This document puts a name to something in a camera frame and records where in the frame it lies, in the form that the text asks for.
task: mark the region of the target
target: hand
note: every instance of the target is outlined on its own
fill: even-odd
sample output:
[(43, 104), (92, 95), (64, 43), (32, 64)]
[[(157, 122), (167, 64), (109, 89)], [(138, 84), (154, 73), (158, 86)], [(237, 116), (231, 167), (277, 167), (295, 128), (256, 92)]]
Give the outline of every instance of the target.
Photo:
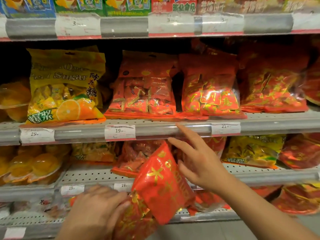
[(228, 179), (234, 177), (224, 168), (214, 151), (196, 132), (178, 123), (176, 123), (176, 126), (194, 146), (193, 148), (188, 143), (176, 138), (168, 139), (172, 145), (181, 149), (193, 164), (194, 171), (191, 171), (179, 160), (179, 170), (191, 183), (219, 194), (227, 187)]
[(110, 187), (95, 185), (77, 196), (56, 240), (102, 240), (111, 236), (128, 197)]

